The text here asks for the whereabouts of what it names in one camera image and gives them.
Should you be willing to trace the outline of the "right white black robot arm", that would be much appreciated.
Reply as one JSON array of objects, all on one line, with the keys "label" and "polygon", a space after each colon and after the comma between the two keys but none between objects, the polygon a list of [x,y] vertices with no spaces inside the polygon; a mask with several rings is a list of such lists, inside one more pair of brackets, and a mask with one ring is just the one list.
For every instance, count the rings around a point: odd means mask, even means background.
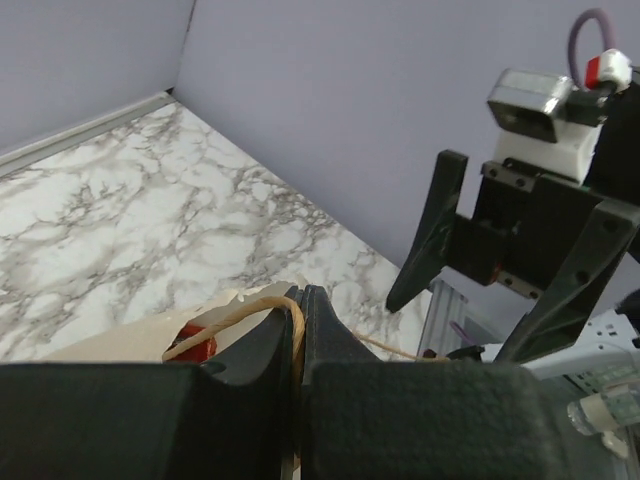
[{"label": "right white black robot arm", "polygon": [[386,299],[396,312],[444,268],[534,301],[499,359],[573,345],[625,255],[639,252],[639,72],[505,70],[487,100],[500,127],[474,213],[457,211],[467,157],[437,156],[419,226]]}]

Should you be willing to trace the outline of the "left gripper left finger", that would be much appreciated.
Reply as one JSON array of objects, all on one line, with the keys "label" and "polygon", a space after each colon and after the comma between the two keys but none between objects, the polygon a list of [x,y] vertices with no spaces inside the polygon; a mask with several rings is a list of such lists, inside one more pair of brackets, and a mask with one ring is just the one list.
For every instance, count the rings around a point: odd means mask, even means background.
[{"label": "left gripper left finger", "polygon": [[279,303],[201,362],[1,369],[5,479],[288,479],[294,322]]}]

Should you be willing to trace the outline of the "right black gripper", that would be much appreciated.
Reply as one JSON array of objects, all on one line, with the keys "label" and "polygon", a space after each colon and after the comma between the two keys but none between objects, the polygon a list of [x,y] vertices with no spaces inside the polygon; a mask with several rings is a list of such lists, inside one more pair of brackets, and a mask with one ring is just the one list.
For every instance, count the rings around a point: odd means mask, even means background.
[{"label": "right black gripper", "polygon": [[573,346],[638,231],[639,208],[509,159],[482,165],[473,215],[456,216],[467,163],[452,150],[437,155],[386,308],[398,312],[427,289],[447,256],[448,267],[482,286],[500,283],[530,299],[544,293],[497,362],[523,364]]}]

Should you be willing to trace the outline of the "beige paper bag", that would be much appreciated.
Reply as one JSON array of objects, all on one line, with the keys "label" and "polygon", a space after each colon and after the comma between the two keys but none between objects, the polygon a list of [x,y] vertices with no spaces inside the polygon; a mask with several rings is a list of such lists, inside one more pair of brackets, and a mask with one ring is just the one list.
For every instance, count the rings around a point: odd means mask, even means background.
[{"label": "beige paper bag", "polygon": [[43,362],[151,362],[171,360],[211,340],[216,351],[229,347],[266,318],[267,310],[294,316],[294,346],[302,345],[301,313],[284,298],[297,285],[276,282],[247,290],[228,290],[213,300],[121,325],[51,353]]}]

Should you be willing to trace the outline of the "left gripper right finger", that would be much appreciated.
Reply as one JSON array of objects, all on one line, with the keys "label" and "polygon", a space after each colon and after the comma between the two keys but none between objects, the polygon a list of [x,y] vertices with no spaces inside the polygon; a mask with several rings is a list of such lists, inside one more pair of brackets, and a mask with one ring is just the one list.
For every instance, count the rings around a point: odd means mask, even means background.
[{"label": "left gripper right finger", "polygon": [[305,479],[570,479],[560,423],[524,368],[385,362],[308,286],[301,386]]}]

